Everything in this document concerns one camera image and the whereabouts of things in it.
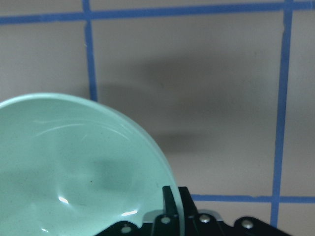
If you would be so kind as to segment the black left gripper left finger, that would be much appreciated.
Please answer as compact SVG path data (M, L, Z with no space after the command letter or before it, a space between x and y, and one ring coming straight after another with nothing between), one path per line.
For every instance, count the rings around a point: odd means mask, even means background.
M179 236L180 222L177 206L170 186L162 188L163 212L158 215L151 229L152 236Z

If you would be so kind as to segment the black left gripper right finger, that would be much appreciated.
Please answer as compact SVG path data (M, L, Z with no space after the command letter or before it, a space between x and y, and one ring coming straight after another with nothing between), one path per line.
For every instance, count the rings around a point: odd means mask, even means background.
M187 187L178 187L184 210L186 236L224 236L221 216L213 211L198 210Z

